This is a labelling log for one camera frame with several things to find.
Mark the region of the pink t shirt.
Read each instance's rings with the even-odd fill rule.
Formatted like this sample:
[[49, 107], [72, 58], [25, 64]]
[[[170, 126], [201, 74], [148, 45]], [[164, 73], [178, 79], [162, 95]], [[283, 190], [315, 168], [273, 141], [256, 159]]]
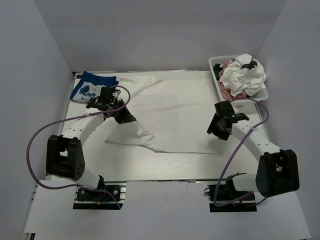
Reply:
[[[220, 64], [220, 66], [223, 68], [223, 70], [219, 73], [220, 77], [223, 75], [224, 70], [228, 66], [229, 62], [230, 61], [228, 60], [227, 62]], [[249, 97], [245, 91], [242, 91], [241, 93], [237, 94], [236, 96], [232, 96], [231, 90], [229, 88], [224, 87], [224, 84], [222, 82], [220, 82], [220, 80], [217, 80], [217, 83], [218, 83], [218, 87], [220, 89], [221, 95], [222, 95], [223, 99], [226, 101], [234, 101], [234, 100], [245, 99], [245, 98]]]

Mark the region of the white red print t shirt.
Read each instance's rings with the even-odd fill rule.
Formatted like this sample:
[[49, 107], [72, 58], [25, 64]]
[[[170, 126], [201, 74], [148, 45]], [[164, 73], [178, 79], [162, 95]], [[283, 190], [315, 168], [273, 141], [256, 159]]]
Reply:
[[162, 153], [223, 154], [225, 142], [207, 129], [217, 102], [213, 81], [119, 77], [131, 99], [126, 106], [135, 121], [102, 125], [105, 143], [141, 146]]

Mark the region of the white black print t shirt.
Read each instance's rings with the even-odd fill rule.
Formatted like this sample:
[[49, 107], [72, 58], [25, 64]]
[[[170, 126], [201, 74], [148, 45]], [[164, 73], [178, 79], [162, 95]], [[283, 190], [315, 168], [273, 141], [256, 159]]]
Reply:
[[230, 58], [222, 68], [219, 82], [230, 90], [232, 97], [246, 94], [249, 97], [266, 89], [267, 76], [261, 63], [248, 53]]

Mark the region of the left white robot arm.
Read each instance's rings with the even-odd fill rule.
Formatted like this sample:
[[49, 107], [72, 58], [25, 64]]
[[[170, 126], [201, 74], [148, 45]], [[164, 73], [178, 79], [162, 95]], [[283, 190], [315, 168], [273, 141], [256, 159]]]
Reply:
[[47, 141], [46, 173], [88, 188], [88, 193], [96, 200], [105, 196], [106, 187], [102, 176], [87, 169], [83, 146], [108, 118], [113, 118], [119, 125], [137, 120], [127, 109], [129, 102], [119, 98], [121, 88], [103, 87], [71, 127], [60, 135], [50, 136]]

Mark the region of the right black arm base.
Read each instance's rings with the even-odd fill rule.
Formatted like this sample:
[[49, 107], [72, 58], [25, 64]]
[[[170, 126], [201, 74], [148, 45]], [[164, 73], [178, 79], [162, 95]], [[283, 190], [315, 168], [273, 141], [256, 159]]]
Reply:
[[230, 193], [228, 187], [224, 184], [219, 186], [217, 191], [217, 204], [224, 204], [226, 202], [234, 201], [235, 199], [242, 197], [240, 200], [234, 201], [231, 204], [217, 207], [214, 205], [214, 193], [216, 190], [216, 184], [208, 185], [203, 193], [209, 199], [209, 210], [211, 213], [244, 213], [244, 212], [256, 212], [256, 199], [254, 194], [251, 194], [247, 197], [242, 197], [247, 192], [234, 192]]

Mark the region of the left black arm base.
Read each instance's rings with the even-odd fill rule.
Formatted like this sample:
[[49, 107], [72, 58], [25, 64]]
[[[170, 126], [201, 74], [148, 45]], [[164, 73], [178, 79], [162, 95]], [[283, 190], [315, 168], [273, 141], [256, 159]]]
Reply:
[[78, 187], [73, 201], [74, 210], [120, 210], [125, 201], [126, 182], [106, 182], [105, 190], [110, 192], [114, 199], [104, 192], [93, 192]]

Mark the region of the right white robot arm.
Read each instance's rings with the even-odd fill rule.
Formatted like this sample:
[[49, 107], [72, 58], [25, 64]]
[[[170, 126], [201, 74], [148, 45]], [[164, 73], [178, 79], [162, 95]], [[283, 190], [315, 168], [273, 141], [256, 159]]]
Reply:
[[228, 100], [214, 105], [215, 114], [207, 129], [207, 133], [228, 140], [230, 136], [240, 141], [258, 162], [254, 174], [236, 173], [228, 176], [222, 191], [236, 200], [243, 194], [260, 193], [269, 198], [300, 188], [298, 160], [291, 149], [281, 149], [270, 142], [244, 113], [236, 113]]

